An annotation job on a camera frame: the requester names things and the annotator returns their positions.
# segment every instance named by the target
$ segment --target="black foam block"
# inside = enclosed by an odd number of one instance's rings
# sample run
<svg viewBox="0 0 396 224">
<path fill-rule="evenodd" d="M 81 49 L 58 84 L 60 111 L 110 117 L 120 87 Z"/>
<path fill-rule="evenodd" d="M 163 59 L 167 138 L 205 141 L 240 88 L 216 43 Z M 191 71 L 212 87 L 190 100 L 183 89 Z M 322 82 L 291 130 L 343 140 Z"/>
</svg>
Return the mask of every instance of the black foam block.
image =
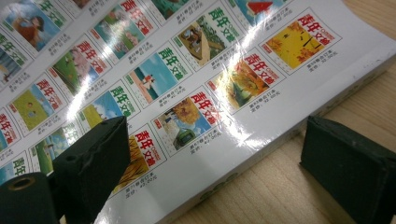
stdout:
<svg viewBox="0 0 396 224">
<path fill-rule="evenodd" d="M 0 186 L 0 223 L 58 223 L 47 177 L 17 176 Z"/>
<path fill-rule="evenodd" d="M 301 165 L 358 223 L 390 223 L 396 209 L 396 154 L 348 127 L 307 122 Z"/>
<path fill-rule="evenodd" d="M 125 117 L 99 123 L 57 157 L 53 168 L 67 222 L 93 222 L 129 162 Z"/>
</svg>

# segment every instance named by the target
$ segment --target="cartoon character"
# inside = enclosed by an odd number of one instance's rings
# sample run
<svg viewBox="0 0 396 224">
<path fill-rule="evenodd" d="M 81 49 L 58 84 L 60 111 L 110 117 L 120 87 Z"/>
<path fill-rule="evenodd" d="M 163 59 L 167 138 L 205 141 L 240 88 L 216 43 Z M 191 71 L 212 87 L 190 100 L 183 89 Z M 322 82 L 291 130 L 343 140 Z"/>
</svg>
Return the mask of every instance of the cartoon character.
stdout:
<svg viewBox="0 0 396 224">
<path fill-rule="evenodd" d="M 3 76 L 3 80 L 5 82 L 8 82 L 8 79 L 11 76 L 11 74 L 8 72 L 8 69 L 6 69 L 3 65 L 0 65 L 0 74 Z"/>
<path fill-rule="evenodd" d="M 149 82 L 150 80 L 154 80 L 152 75 L 148 75 L 148 76 L 144 77 L 142 82 L 143 82 L 143 84 L 145 84 L 145 83 Z"/>
<path fill-rule="evenodd" d="M 131 32 L 127 31 L 125 32 L 125 36 L 132 42 L 134 46 L 139 44 L 139 39 L 135 35 L 133 35 Z"/>
<path fill-rule="evenodd" d="M 194 49 L 195 52 L 200 50 L 201 43 L 201 26 L 195 27 L 194 29 L 187 30 L 184 32 L 183 37 L 189 41 L 190 49 Z"/>
<path fill-rule="evenodd" d="M 34 118 L 35 116 L 36 116 L 35 110 L 29 111 L 29 112 L 27 113 L 27 117 L 29 117 L 29 118 Z"/>
<path fill-rule="evenodd" d="M 145 83 L 143 83 L 143 86 L 146 88 L 146 89 L 151 89 L 151 85 L 152 85 L 152 83 L 154 83 L 154 78 L 152 78 L 152 79 L 149 79 L 147 82 L 145 82 Z"/>
<path fill-rule="evenodd" d="M 126 47 L 125 43 L 122 41 L 117 41 L 117 43 L 113 46 L 117 52 L 124 52 L 127 53 L 128 47 Z"/>
<path fill-rule="evenodd" d="M 70 49 L 70 53 L 73 56 L 73 62 L 78 72 L 78 79 L 80 82 L 88 75 L 91 65 L 86 58 L 78 51 L 76 47 Z"/>
<path fill-rule="evenodd" d="M 12 22 L 12 27 L 20 33 L 23 38 L 27 40 L 35 49 L 37 49 L 37 43 L 41 41 L 39 32 L 44 31 L 44 20 L 39 16 L 35 16 L 30 20 L 23 17 L 17 17 Z"/>
<path fill-rule="evenodd" d="M 108 13 L 108 17 L 117 21 L 128 21 L 121 9 L 112 10 Z"/>
</svg>

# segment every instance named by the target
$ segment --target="table surface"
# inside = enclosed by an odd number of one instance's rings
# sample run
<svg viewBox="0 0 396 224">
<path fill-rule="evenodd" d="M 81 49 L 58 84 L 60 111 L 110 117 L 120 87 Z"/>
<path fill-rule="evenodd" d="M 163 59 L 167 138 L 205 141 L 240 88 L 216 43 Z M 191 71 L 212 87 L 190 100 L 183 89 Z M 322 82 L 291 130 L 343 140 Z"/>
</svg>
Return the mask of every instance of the table surface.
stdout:
<svg viewBox="0 0 396 224">
<path fill-rule="evenodd" d="M 362 20 L 396 40 L 396 0 L 345 3 Z M 341 122 L 396 152 L 396 63 L 325 118 Z M 354 223 L 299 165 L 303 141 L 304 132 L 175 223 Z"/>
</svg>

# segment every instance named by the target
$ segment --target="illustration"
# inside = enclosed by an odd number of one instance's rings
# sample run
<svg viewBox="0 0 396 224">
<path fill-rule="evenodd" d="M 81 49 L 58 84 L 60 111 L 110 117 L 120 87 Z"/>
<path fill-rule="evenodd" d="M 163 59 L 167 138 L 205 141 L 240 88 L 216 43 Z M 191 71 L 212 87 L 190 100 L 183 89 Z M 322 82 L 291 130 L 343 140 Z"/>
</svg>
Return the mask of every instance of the illustration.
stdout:
<svg viewBox="0 0 396 224">
<path fill-rule="evenodd" d="M 12 144 L 15 144 L 21 139 L 18 133 L 17 127 L 14 122 L 10 119 L 7 111 L 2 108 L 0 109 L 0 152 L 8 148 Z"/>
<path fill-rule="evenodd" d="M 65 125 L 29 149 L 33 170 L 48 174 L 53 171 L 52 161 L 67 150 L 79 138 L 74 123 Z"/>
<path fill-rule="evenodd" d="M 168 20 L 175 12 L 181 9 L 189 0 L 151 0 L 154 6 Z"/>
<path fill-rule="evenodd" d="M 26 153 L 23 151 L 9 163 L 0 168 L 0 185 L 18 175 L 29 173 L 29 164 Z"/>
<path fill-rule="evenodd" d="M 219 101 L 233 113 L 283 80 L 264 57 L 253 49 L 230 63 L 220 74 L 206 82 Z"/>
<path fill-rule="evenodd" d="M 139 110 L 137 110 L 132 97 L 126 88 L 118 83 L 82 109 L 78 115 L 83 122 L 84 131 L 87 132 L 103 120 L 119 116 L 125 116 L 128 119 L 137 112 Z"/>
<path fill-rule="evenodd" d="M 99 50 L 83 36 L 50 69 L 55 79 L 63 83 L 63 91 L 70 92 L 69 98 L 79 93 L 82 87 L 90 86 L 99 76 L 111 68 L 101 57 Z"/>
<path fill-rule="evenodd" d="M 170 156 L 221 120 L 215 103 L 207 95 L 197 91 L 153 121 Z"/>
<path fill-rule="evenodd" d="M 63 106 L 64 101 L 53 83 L 47 77 L 42 77 L 13 101 L 9 108 L 17 120 L 22 120 L 20 127 L 25 126 L 27 131 L 32 131 Z"/>
<path fill-rule="evenodd" d="M 94 26 L 92 33 L 100 36 L 118 59 L 145 38 L 121 6 L 114 7 Z"/>
<path fill-rule="evenodd" d="M 340 37 L 308 10 L 262 44 L 285 71 L 292 72 Z"/>
<path fill-rule="evenodd" d="M 18 72 L 21 67 L 7 53 L 0 48 L 0 78 L 3 84 L 7 84 Z"/>
<path fill-rule="evenodd" d="M 241 37 L 222 6 L 212 7 L 174 38 L 195 70 L 207 64 Z"/>
<path fill-rule="evenodd" d="M 264 22 L 269 16 L 274 15 L 280 7 L 290 0 L 234 0 L 240 12 L 251 26 Z"/>
<path fill-rule="evenodd" d="M 7 28 L 15 30 L 36 51 L 42 50 L 66 23 L 66 18 L 50 1 L 38 4 L 22 0 L 8 4 L 3 12 L 7 15 Z"/>
<path fill-rule="evenodd" d="M 207 85 L 215 91 L 219 100 L 230 105 L 233 111 L 250 102 L 269 89 L 269 86 L 245 63 L 238 61 L 234 67 L 224 70 Z"/>
<path fill-rule="evenodd" d="M 114 188 L 113 193 L 120 191 L 166 160 L 148 125 L 129 136 L 129 149 L 131 162 L 122 175 L 120 183 Z"/>
<path fill-rule="evenodd" d="M 153 54 L 125 77 L 143 107 L 175 87 L 177 79 L 187 74 L 183 65 L 173 66 L 172 62 L 162 57 L 165 57 L 162 51 Z M 169 70 L 169 66 L 176 68 L 172 70 L 175 74 Z"/>
</svg>

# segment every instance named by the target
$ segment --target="yellow illustration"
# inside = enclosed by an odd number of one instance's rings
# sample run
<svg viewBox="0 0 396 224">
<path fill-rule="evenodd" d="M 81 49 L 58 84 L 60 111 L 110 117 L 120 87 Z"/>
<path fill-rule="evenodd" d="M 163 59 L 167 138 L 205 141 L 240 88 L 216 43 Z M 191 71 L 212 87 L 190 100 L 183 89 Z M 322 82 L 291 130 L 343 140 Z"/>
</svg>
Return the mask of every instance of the yellow illustration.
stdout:
<svg viewBox="0 0 396 224">
<path fill-rule="evenodd" d="M 83 112 L 91 128 L 103 121 L 93 105 L 85 107 Z"/>
<path fill-rule="evenodd" d="M 200 118 L 199 110 L 190 98 L 183 100 L 173 107 L 172 110 L 177 115 L 177 118 L 186 124 L 193 124 Z"/>
<path fill-rule="evenodd" d="M 146 164 L 146 161 L 143 158 L 140 148 L 137 145 L 136 139 L 133 135 L 129 137 L 129 152 L 131 161 L 122 175 L 119 184 L 114 188 L 113 193 L 116 193 L 125 186 L 129 185 L 131 182 L 149 170 L 149 167 Z"/>
<path fill-rule="evenodd" d="M 225 70 L 215 81 L 218 95 L 239 108 L 266 91 L 268 85 L 243 61 Z"/>
<path fill-rule="evenodd" d="M 292 69 L 324 48 L 297 21 L 272 37 L 266 44 Z"/>
<path fill-rule="evenodd" d="M 49 117 L 43 107 L 46 101 L 45 98 L 37 99 L 31 91 L 26 91 L 13 102 L 12 105 L 18 109 L 29 131 Z"/>
</svg>

